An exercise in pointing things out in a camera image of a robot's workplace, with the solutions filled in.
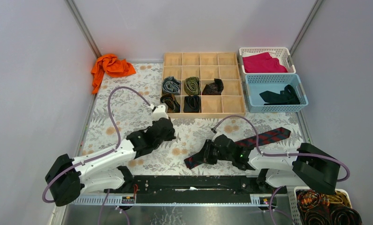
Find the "red navy striped tie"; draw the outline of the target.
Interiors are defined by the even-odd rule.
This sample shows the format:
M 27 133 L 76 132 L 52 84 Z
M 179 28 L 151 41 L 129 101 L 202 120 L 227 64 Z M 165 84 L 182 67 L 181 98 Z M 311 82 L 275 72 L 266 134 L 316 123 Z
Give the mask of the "red navy striped tie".
M 245 160 L 245 169 L 240 169 L 243 171 L 246 170 L 254 170 L 254 168 L 249 164 L 249 154 L 256 146 L 262 146 L 267 145 L 270 143 L 279 142 L 281 140 L 288 139 L 291 134 L 291 131 L 279 127 L 270 131 L 266 131 L 264 133 L 259 134 L 258 136 L 251 136 L 239 141 L 236 141 L 235 143 L 244 147 L 245 150 L 243 151 L 243 159 Z

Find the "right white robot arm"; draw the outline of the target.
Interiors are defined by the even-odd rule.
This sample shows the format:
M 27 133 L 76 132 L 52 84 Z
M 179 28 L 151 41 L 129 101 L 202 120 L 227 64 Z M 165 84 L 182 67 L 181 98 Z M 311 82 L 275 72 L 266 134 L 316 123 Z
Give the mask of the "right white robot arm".
M 263 193 L 282 186 L 306 185 L 321 194 L 334 194 L 342 164 L 314 145 L 302 143 L 294 152 L 265 153 L 257 149 L 260 143 L 273 143 L 282 137 L 261 134 L 259 139 L 253 136 L 234 142 L 224 134 L 215 135 L 184 163 L 187 168 L 193 169 L 202 164 L 228 161 L 240 170 L 258 171 L 260 177 L 256 186 Z

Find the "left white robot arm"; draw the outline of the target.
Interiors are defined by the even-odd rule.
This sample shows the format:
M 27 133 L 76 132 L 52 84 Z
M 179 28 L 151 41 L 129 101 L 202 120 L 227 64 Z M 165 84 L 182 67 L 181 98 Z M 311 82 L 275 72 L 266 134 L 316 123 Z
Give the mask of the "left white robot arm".
M 83 193 L 105 189 L 129 192 L 133 186 L 132 175 L 122 163 L 151 154 L 163 142 L 173 139 L 175 129 L 171 119 L 160 118 L 148 128 L 130 133 L 109 151 L 75 158 L 60 155 L 45 176 L 43 201 L 60 207 Z

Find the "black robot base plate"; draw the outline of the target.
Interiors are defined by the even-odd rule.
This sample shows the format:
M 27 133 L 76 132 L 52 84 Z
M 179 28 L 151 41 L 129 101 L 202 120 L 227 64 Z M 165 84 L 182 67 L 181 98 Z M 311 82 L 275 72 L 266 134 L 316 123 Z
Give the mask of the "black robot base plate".
M 111 194 L 258 194 L 272 195 L 275 188 L 256 176 L 153 176 L 136 175 Z

